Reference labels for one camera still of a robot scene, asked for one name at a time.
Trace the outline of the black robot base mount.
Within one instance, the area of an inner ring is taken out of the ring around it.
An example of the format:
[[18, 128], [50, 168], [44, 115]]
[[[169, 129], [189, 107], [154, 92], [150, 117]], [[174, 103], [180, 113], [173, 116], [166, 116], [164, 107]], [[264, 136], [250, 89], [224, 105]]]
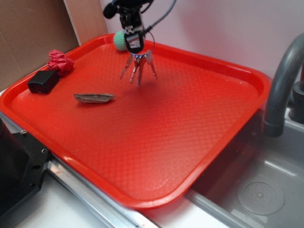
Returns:
[[0, 122], [0, 216], [37, 194], [50, 150], [29, 133], [11, 133]]

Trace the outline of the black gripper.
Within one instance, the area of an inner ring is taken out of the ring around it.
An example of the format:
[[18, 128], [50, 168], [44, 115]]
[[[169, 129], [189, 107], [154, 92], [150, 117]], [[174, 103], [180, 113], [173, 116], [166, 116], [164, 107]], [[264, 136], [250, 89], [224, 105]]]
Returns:
[[142, 13], [151, 4], [151, 0], [113, 0], [103, 9], [106, 19], [120, 15], [125, 45], [132, 54], [137, 54], [144, 48]]

